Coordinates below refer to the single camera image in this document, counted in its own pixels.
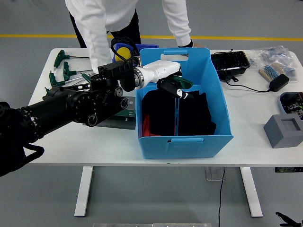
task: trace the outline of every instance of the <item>gray floor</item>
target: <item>gray floor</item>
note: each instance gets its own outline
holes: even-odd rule
[[[74,34],[62,0],[0,1],[0,34]],[[299,0],[189,0],[191,35],[302,38]],[[137,5],[142,35],[171,35],[160,0]],[[283,45],[303,63],[303,42],[194,40],[210,49]],[[143,39],[175,47],[174,40]],[[49,52],[79,47],[74,38],[0,38],[0,101],[28,104]],[[203,167],[95,167],[85,218],[73,216],[82,168],[26,166],[0,178],[0,226],[91,227],[94,223],[218,224],[219,182]],[[226,169],[221,226],[279,226],[280,211],[303,219],[303,174],[252,168],[263,218],[251,218],[238,168]]]

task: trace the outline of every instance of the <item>yellow object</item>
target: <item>yellow object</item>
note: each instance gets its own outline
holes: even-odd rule
[[[127,47],[121,47],[117,50],[117,53],[120,54],[125,59],[129,59],[131,57],[131,52]],[[122,61],[120,57],[115,55],[115,61]]]
[[[173,35],[141,35],[141,39],[176,39]],[[0,38],[77,38],[71,34],[0,34]],[[302,37],[245,37],[245,36],[191,36],[192,39],[200,40],[252,40],[252,41],[288,41],[303,42]]]

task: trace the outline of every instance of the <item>cable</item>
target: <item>cable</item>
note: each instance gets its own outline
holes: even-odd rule
[[[229,52],[232,52],[232,51],[233,51],[233,49],[231,49]],[[228,53],[228,52],[216,52],[214,54],[217,54],[217,53]]]
[[[126,59],[125,57],[121,56],[114,48],[114,45],[117,43],[122,43],[122,44],[126,44],[129,45],[133,48],[132,53],[134,54],[134,56],[130,57],[129,59]],[[122,61],[124,62],[131,62],[134,67],[137,67],[139,62],[139,59],[135,56],[140,56],[140,52],[136,46],[136,44],[128,37],[126,36],[118,36],[112,39],[112,41],[110,42],[110,46],[111,46],[111,50],[113,51],[113,53],[115,55],[117,55]]]
[[[268,89],[267,91],[259,91],[259,90],[250,88],[250,87],[245,86],[245,85],[234,85],[234,84],[230,84],[230,83],[227,81],[227,74],[225,75],[225,80],[222,80],[222,79],[221,79],[220,81],[227,83],[229,86],[233,86],[233,87],[245,87],[245,88],[247,88],[247,89],[250,89],[250,90],[253,90],[253,91],[256,91],[256,92],[260,92],[260,93],[267,93],[267,92],[270,92],[270,91],[271,91],[271,89]]]
[[[222,199],[222,186],[223,186],[223,181],[224,181],[225,170],[226,170],[226,167],[224,167],[224,172],[223,172],[222,181],[221,181],[221,187],[220,187],[220,203],[219,203],[219,212],[218,212],[218,219],[219,219],[218,227],[220,227],[220,211],[221,211],[221,199]]]

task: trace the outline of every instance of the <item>gray square holder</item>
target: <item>gray square holder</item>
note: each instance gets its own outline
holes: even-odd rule
[[[272,148],[291,148],[303,141],[303,121],[295,113],[272,115],[264,125]]]

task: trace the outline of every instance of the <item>black pants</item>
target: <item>black pants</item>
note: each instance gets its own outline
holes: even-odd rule
[[[86,48],[85,42],[76,26],[75,18],[71,14],[70,14],[70,17],[71,17],[72,26],[75,29],[77,39],[80,43],[80,47]],[[130,38],[131,40],[133,40],[135,44],[141,44],[140,30],[139,30],[139,18],[137,15],[137,11],[135,10],[131,23],[127,27],[123,28],[122,30],[120,30],[118,32],[110,32],[110,33],[113,35],[113,37],[126,36],[126,37]]]

